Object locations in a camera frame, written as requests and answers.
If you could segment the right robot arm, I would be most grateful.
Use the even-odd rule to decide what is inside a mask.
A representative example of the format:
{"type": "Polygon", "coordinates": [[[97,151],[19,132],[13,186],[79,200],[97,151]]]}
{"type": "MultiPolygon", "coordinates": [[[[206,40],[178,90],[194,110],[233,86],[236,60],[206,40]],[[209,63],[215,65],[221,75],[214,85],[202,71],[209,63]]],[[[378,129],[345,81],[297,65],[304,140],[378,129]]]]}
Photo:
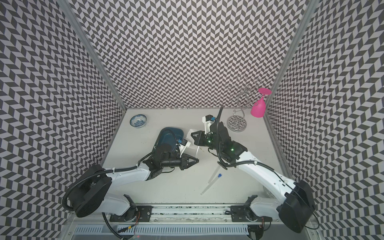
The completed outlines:
{"type": "Polygon", "coordinates": [[[231,139],[222,122],[209,120],[204,125],[203,131],[188,133],[194,145],[215,150],[222,168],[239,168],[273,195],[270,200],[251,200],[249,210],[253,215],[279,219],[291,231],[301,233],[316,211],[311,186],[304,180],[296,182],[258,160],[245,146],[231,139]]]}

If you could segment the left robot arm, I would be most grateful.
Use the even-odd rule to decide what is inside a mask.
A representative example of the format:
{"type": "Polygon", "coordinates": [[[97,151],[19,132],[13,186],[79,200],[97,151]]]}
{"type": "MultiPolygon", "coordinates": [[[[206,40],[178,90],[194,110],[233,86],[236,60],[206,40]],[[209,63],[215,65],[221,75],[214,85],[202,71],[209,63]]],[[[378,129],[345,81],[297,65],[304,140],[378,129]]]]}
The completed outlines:
{"type": "Polygon", "coordinates": [[[94,165],[69,186],[62,206],[78,218],[102,213],[133,221],[138,219],[137,205],[128,194],[114,194],[119,186],[149,181],[162,174],[165,168],[185,170],[198,162],[198,158],[183,154],[178,146],[161,144],[131,167],[104,169],[94,165]]]}

